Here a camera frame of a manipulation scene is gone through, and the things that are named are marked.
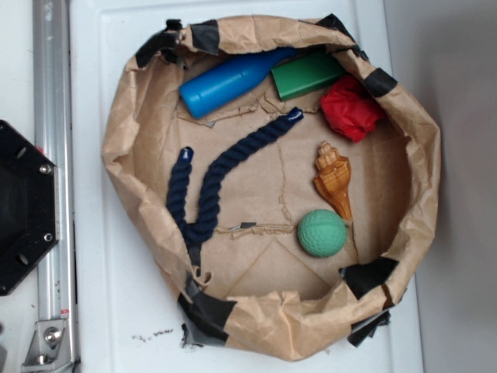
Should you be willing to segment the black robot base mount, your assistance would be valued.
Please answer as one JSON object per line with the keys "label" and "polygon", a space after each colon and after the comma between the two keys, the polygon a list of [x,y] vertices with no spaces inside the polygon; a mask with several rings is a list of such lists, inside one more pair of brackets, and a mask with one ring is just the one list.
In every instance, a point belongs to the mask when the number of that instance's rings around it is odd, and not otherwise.
{"label": "black robot base mount", "polygon": [[57,167],[1,121],[1,296],[10,295],[58,241]]}

